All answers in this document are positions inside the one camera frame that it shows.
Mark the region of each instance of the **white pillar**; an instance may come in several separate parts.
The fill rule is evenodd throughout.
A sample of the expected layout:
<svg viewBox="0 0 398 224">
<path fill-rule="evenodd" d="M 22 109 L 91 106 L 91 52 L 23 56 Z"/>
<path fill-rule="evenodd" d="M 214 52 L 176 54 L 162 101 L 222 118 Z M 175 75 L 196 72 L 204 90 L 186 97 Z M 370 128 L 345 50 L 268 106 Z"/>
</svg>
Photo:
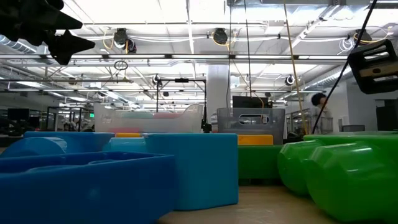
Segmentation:
<svg viewBox="0 0 398 224">
<path fill-rule="evenodd" d="M 228 65 L 209 65 L 207 70 L 207 120 L 218 108 L 231 106 L 231 91 L 228 88 Z"/>
</svg>

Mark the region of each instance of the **gray plastic crate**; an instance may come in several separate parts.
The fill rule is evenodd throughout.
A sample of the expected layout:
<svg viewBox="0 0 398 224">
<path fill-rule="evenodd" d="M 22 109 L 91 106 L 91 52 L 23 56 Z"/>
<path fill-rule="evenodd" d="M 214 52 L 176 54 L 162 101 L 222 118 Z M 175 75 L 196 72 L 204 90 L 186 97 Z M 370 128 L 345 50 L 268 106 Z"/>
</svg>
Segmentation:
<svg viewBox="0 0 398 224">
<path fill-rule="evenodd" d="M 220 108 L 217 109 L 219 133 L 271 134 L 274 144 L 282 144 L 285 109 Z"/>
</svg>

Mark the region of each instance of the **ceiling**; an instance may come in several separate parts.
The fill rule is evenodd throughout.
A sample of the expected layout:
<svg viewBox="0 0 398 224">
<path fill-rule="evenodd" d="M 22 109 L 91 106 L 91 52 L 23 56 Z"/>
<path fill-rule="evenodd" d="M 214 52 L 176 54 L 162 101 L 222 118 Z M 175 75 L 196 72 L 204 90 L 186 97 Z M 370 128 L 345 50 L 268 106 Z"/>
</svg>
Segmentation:
<svg viewBox="0 0 398 224">
<path fill-rule="evenodd" d="M 123 50 L 111 46 L 116 28 L 127 28 L 129 37 L 137 46 L 137 54 L 229 54 L 227 46 L 214 43 L 211 33 L 215 28 L 231 30 L 231 54 L 247 55 L 290 55 L 289 38 L 282 1 L 278 4 L 262 4 L 260 0 L 248 0 L 245 13 L 243 1 L 235 1 L 232 9 L 224 0 L 64 0 L 62 11 L 84 23 L 74 35 L 92 40 L 96 47 L 79 54 L 107 55 L 124 54 Z M 328 6 L 327 4 L 289 4 L 287 14 L 294 55 L 348 55 L 353 47 L 352 40 L 344 40 L 360 29 L 368 12 L 367 1 L 351 6 Z M 374 40 L 391 39 L 396 44 L 398 27 L 398 9 L 375 9 L 368 22 L 367 32 Z M 1 54 L 21 54 L 6 45 L 0 45 Z M 77 79 L 97 80 L 102 88 L 114 90 L 151 90 L 152 78 L 206 78 L 209 64 L 230 64 L 232 76 L 239 77 L 239 86 L 235 90 L 248 89 L 245 78 L 249 71 L 252 88 L 258 90 L 292 90 L 285 85 L 285 78 L 293 74 L 293 66 L 288 61 L 279 60 L 200 60 L 200 59 L 127 59 L 129 67 L 116 71 L 113 63 L 117 60 L 76 58 L 70 66 L 61 67 L 52 60 L 8 58 L 2 62 L 5 68 L 12 65 L 19 77 L 43 78 L 50 76 L 54 80 Z M 299 85 L 315 82 L 318 77 L 340 66 L 344 60 L 297 61 Z M 126 77 L 131 83 L 116 82 Z M 7 78 L 5 73 L 0 77 Z M 80 89 L 89 88 L 89 83 L 44 83 L 42 88 Z M 20 83 L 13 83 L 13 88 L 31 88 Z M 203 99 L 203 92 L 194 83 L 170 82 L 166 87 L 173 90 L 197 90 L 197 92 L 170 93 L 164 99 Z M 59 93 L 70 96 L 77 93 Z M 79 97 L 93 97 L 98 94 L 82 94 Z M 117 95 L 131 103 L 151 104 L 155 102 L 155 93 L 118 92 Z M 274 94 L 274 100 L 281 93 Z"/>
</svg>

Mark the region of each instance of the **person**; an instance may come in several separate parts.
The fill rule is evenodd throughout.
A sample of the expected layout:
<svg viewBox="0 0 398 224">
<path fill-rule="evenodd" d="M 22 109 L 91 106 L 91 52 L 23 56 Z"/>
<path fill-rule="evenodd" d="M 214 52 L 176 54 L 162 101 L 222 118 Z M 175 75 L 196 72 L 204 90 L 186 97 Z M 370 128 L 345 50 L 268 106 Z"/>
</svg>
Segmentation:
<svg viewBox="0 0 398 224">
<path fill-rule="evenodd" d="M 321 112 L 322 106 L 326 103 L 326 95 L 323 93 L 314 94 L 311 97 L 311 103 L 314 106 L 314 108 L 312 108 L 312 111 L 311 111 L 311 115 L 312 115 L 311 116 L 312 117 L 311 124 L 312 124 L 312 128 L 313 128 L 313 126 L 315 125 L 315 121 L 317 120 L 318 115 Z M 315 129 L 314 134 L 323 134 L 322 129 L 325 129 L 327 127 L 321 128 L 322 127 L 321 123 L 322 123 L 322 121 L 331 121 L 331 119 L 328 119 L 328 118 L 332 118 L 332 116 L 331 116 L 330 110 L 327 108 L 327 106 L 325 106 L 325 108 L 322 112 L 321 118 L 318 122 L 317 128 Z"/>
</svg>

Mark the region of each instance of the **man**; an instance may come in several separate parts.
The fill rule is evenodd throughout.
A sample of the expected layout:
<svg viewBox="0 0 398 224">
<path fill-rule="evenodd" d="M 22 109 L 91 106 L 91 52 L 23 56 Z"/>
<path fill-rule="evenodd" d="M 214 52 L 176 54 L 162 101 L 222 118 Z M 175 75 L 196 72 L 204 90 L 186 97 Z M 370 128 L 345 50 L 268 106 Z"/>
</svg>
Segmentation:
<svg viewBox="0 0 398 224">
<path fill-rule="evenodd" d="M 311 110 L 311 124 L 312 124 L 312 128 L 315 125 L 315 121 L 317 120 L 317 117 L 319 115 L 319 113 L 321 112 L 321 108 L 322 106 L 326 103 L 326 95 L 323 93 L 317 93 L 315 95 L 312 96 L 311 98 L 311 102 L 312 105 L 314 105 L 315 107 L 312 108 Z M 314 134 L 324 134 L 321 132 L 321 130 L 333 130 L 333 120 L 332 120 L 332 116 L 331 113 L 329 111 L 329 109 L 325 106 L 321 118 L 318 122 L 317 128 L 315 129 L 315 133 Z"/>
</svg>

